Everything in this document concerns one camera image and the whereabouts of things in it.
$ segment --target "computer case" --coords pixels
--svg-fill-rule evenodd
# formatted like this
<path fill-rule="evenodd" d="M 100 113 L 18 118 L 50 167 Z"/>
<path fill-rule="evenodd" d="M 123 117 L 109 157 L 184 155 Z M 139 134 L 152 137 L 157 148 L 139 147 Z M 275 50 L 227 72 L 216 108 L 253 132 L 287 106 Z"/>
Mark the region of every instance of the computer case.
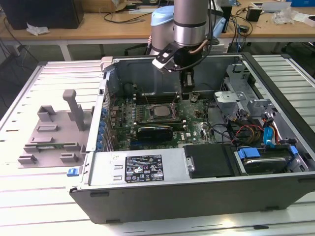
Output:
<path fill-rule="evenodd" d="M 82 0 L 0 0 L 15 30 L 37 27 L 76 29 L 83 20 Z"/>

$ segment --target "side panel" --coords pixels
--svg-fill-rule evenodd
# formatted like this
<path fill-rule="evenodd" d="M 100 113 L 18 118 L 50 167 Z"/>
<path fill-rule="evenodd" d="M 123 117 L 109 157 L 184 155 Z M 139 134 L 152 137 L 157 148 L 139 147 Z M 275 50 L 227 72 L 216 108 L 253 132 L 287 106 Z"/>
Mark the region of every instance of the side panel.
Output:
<path fill-rule="evenodd" d="M 285 209 L 315 190 L 307 179 L 269 179 L 190 185 L 70 191 L 96 224 L 133 222 Z"/>

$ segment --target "sticker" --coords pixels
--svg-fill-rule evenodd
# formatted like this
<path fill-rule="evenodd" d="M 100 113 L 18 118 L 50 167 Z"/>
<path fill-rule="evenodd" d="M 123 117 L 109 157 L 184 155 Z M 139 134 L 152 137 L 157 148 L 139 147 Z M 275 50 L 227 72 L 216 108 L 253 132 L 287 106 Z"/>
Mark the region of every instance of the sticker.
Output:
<path fill-rule="evenodd" d="M 162 156 L 127 156 L 125 173 L 127 183 L 164 180 Z"/>

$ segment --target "blue latch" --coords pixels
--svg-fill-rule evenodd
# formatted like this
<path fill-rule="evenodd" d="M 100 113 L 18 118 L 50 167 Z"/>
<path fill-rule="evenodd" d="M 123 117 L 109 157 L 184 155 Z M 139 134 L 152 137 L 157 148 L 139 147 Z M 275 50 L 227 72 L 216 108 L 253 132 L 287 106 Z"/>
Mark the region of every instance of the blue latch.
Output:
<path fill-rule="evenodd" d="M 292 152 L 293 156 L 297 156 L 299 154 L 295 146 L 290 146 L 290 151 Z"/>
<path fill-rule="evenodd" d="M 74 177 L 74 176 L 79 176 L 79 169 L 77 168 L 71 168 L 67 172 L 68 177 Z"/>
<path fill-rule="evenodd" d="M 264 128 L 264 144 L 269 145 L 270 147 L 274 148 L 275 145 L 272 143 L 272 137 L 273 137 L 274 131 L 271 127 L 267 126 Z"/>
<path fill-rule="evenodd" d="M 255 147 L 249 147 L 249 148 L 242 148 L 238 151 L 238 155 L 241 159 L 244 158 L 258 158 L 260 157 L 260 154 Z"/>

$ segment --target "floor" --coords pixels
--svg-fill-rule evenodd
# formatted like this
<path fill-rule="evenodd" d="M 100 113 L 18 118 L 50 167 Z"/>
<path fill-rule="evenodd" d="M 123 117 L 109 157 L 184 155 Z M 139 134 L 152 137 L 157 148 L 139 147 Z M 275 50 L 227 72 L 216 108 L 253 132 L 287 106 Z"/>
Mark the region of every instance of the floor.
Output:
<path fill-rule="evenodd" d="M 279 51 L 276 52 L 277 54 L 282 53 L 281 47 L 284 45 L 285 44 L 280 45 Z M 133 45 L 104 45 L 104 51 L 108 56 L 123 56 L 125 48 L 130 46 Z M 252 55 L 269 55 L 273 47 L 273 43 L 252 43 L 250 46 L 244 48 L 244 52 L 250 52 Z M 58 46 L 31 46 L 29 51 L 39 61 L 63 60 Z M 99 45 L 71 45 L 70 51 L 74 60 L 93 60 L 101 58 Z M 135 49 L 130 51 L 129 55 L 142 55 L 143 52 L 144 48 Z M 26 54 L 25 49 L 22 47 L 20 47 L 20 53 L 21 55 L 16 58 L 9 56 L 0 65 L 0 118 L 3 117 L 7 108 L 14 101 L 37 65 L 37 62 L 29 54 Z M 315 75 L 315 50 L 312 51 L 310 47 L 302 43 L 292 43 L 287 47 L 286 53 L 309 74 Z"/>

